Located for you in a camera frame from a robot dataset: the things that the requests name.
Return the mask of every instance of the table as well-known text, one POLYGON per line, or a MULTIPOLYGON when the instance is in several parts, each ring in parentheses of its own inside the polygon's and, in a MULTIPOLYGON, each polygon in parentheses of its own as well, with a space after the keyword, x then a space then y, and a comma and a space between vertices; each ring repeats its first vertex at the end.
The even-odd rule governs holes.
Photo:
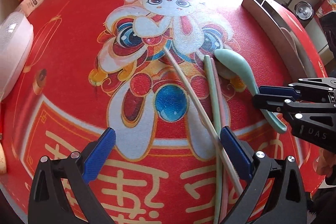
MULTIPOLYGON (((325 75, 308 35, 289 11, 267 0, 295 32, 316 70, 325 75)), ((117 145, 90 187, 118 224, 212 223, 215 149, 162 47, 184 70, 209 117, 202 59, 219 47, 239 52, 258 85, 291 83, 278 52, 242 0, 45 0, 30 16, 34 45, 6 98, 3 189, 27 212, 41 156, 81 151, 108 126, 117 145)), ((251 103, 239 78, 220 79, 226 124, 254 150, 293 155, 305 189, 323 180, 313 170, 318 149, 277 134, 251 103)), ((64 181, 74 212, 83 217, 64 181)), ((266 185, 256 207, 269 194, 266 185)), ((228 203, 237 196, 229 185, 228 203)))

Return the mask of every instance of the blue gripper pad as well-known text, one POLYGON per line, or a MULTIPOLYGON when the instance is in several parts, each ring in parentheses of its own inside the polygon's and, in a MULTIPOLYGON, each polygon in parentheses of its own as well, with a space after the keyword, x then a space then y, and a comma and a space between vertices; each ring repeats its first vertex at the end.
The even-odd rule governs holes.
POLYGON ((287 88, 284 86, 264 86, 262 85, 259 88, 261 94, 268 95, 281 95, 281 96, 290 96, 293 97, 294 100, 298 100, 300 98, 300 93, 297 93, 294 88, 287 88))
POLYGON ((97 178, 115 144, 116 133, 112 128, 107 128, 99 137, 97 145, 84 162, 83 179, 86 184, 97 178))
POLYGON ((238 140, 229 127, 223 127, 220 132, 220 142, 228 154, 240 179, 250 182, 253 177, 253 150, 247 144, 238 140))

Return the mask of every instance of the beige chopstick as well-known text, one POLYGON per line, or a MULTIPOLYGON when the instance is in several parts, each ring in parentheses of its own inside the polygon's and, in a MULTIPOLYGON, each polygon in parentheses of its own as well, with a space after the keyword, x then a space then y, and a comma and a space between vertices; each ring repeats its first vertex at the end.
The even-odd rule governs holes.
POLYGON ((166 53, 166 56, 168 57, 170 63, 173 65, 173 67, 175 68, 180 80, 183 82, 184 87, 186 88, 191 100, 193 101, 199 116, 201 117, 206 129, 208 130, 211 140, 217 150, 217 153, 219 154, 227 173, 229 174, 229 177, 232 181, 232 184, 235 188, 235 191, 237 193, 238 196, 241 195, 241 193, 243 192, 243 187, 239 181, 239 177, 236 173, 235 168, 233 167, 226 151, 223 149, 223 146, 221 144, 221 141, 216 133, 215 128, 213 127, 208 115, 206 114, 200 100, 198 99, 195 91, 193 90, 193 88, 191 87, 187 77, 184 75, 182 69, 180 68, 180 66, 178 65, 178 63, 176 62, 176 60, 174 59, 174 57, 172 56, 172 54, 169 52, 169 50, 166 47, 163 47, 164 52, 166 53))

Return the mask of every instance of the green spoon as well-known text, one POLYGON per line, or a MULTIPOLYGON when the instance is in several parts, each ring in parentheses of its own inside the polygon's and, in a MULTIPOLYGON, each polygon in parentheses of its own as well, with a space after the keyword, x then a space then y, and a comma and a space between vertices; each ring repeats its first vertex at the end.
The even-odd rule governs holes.
MULTIPOLYGON (((237 74, 241 80, 243 80, 252 96, 260 93, 252 69, 244 57, 237 52, 223 48, 215 50, 215 57, 225 67, 237 74)), ((279 134, 286 133, 287 127, 273 112, 269 112, 265 109, 261 109, 261 112, 276 132, 279 134)))

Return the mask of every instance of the white plastic container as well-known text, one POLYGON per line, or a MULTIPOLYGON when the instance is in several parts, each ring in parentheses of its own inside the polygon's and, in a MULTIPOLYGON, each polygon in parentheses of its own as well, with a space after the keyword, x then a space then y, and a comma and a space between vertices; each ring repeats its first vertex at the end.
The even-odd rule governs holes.
POLYGON ((33 26, 24 14, 11 13, 0 25, 0 102, 16 83, 33 43, 33 26))

